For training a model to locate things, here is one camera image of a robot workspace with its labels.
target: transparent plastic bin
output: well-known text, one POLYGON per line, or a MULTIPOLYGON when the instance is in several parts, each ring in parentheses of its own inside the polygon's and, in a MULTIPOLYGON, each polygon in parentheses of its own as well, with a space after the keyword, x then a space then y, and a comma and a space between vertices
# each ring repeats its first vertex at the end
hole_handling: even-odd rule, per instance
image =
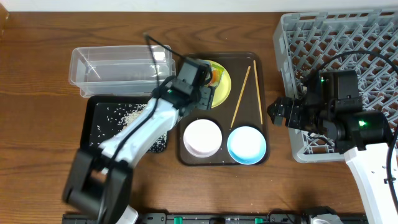
MULTIPOLYGON (((301 98, 301 76, 336 54, 351 50, 380 53, 398 65, 398 11, 363 10, 284 14, 274 32, 274 50, 285 94, 301 98)), ((398 74, 369 55, 336 59, 326 70, 356 70, 364 110, 381 110, 394 131, 398 123, 398 74)), ((289 128, 297 162, 343 161, 344 156, 308 133, 289 128)))
MULTIPOLYGON (((175 75, 169 51, 152 45, 160 82, 175 75)), ((69 82, 82 97, 93 95, 150 95, 157 86, 148 46, 80 47, 72 52, 69 82)))

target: white plastic basket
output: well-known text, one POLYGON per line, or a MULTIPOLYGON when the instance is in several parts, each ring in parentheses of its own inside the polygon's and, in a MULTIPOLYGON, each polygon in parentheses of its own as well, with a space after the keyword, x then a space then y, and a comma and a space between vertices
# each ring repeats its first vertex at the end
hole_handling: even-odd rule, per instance
MULTIPOLYGON (((299 78, 336 54, 369 50, 398 65, 398 10, 284 14, 274 32, 274 48, 286 96, 300 98, 299 78)), ((394 131, 398 122, 397 74, 383 60, 368 55, 336 59, 325 70, 348 69, 357 71, 364 110, 383 111, 394 131)), ((308 138, 306 132, 289 128, 289 136, 298 162, 344 160, 333 147, 308 138)))

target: blue bowl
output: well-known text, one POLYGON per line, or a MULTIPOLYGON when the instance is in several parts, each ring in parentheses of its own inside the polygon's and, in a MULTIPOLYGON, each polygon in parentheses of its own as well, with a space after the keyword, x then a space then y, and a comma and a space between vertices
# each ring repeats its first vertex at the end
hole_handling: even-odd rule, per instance
POLYGON ((260 131, 249 126, 235 129, 226 143, 230 156, 238 163, 252 165, 267 151, 266 139, 260 131))

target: black tray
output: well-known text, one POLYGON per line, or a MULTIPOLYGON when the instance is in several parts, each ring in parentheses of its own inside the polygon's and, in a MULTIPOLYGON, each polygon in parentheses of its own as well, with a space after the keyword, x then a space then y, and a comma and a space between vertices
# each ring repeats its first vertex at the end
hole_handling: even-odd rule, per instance
MULTIPOLYGON (((123 125, 118 121, 136 105, 147 104, 149 100, 149 96, 92 96, 87 102, 80 147, 96 147, 119 133, 123 125)), ((148 152, 164 151, 168 139, 166 136, 165 142, 155 143, 148 152)))
POLYGON ((261 61, 259 60, 259 57, 250 52, 188 54, 186 56, 191 58, 212 60, 214 62, 220 63, 225 69, 227 69, 231 77, 232 87, 228 98, 219 106, 212 108, 209 111, 194 110, 192 114, 186 118, 183 118, 179 122, 177 134, 177 154, 180 161, 187 166, 241 165, 235 162, 235 160, 229 155, 226 147, 229 134, 240 126, 254 127, 264 135, 267 144, 267 151, 266 155, 257 164, 261 164, 268 160, 270 149, 266 124, 266 97, 264 95, 264 82, 262 77, 261 61), (263 125, 261 125, 260 122, 253 60, 256 60, 257 65, 263 125), (230 128, 248 66, 251 66, 248 80, 244 88, 241 104, 239 106, 238 113, 236 114, 233 128, 230 128), (183 143, 182 136, 185 128, 196 119, 209 119, 214 121, 221 128, 221 132, 223 133, 223 142, 221 143, 221 148, 216 152, 216 154, 207 158, 197 158, 191 155, 183 143))

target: pair of chopsticks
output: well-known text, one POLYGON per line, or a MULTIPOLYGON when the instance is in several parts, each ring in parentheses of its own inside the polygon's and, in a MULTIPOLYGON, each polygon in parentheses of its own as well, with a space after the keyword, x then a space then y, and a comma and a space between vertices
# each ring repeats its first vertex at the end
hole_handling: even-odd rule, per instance
MULTIPOLYGON (((257 100, 258 100, 258 102, 259 102, 260 120, 261 120, 261 124, 262 124, 262 111, 261 111, 261 101, 260 101, 260 91, 259 91, 259 80, 258 80, 258 77, 257 77, 257 67, 256 67, 256 61, 255 61, 255 60, 253 60, 253 65, 254 65, 254 75, 256 76, 257 100)), ((244 77, 244 81, 243 81, 243 86, 242 86, 241 94, 239 95, 238 104, 236 104, 234 117, 232 118, 231 128, 232 128, 232 126, 234 125, 236 113, 238 112, 239 105, 241 104, 241 99, 242 99, 242 95, 243 95, 243 90, 244 90, 244 87, 246 86, 246 81, 248 80, 250 68, 251 68, 251 67, 249 66, 249 67, 248 67, 248 71, 246 72, 246 76, 244 77)))

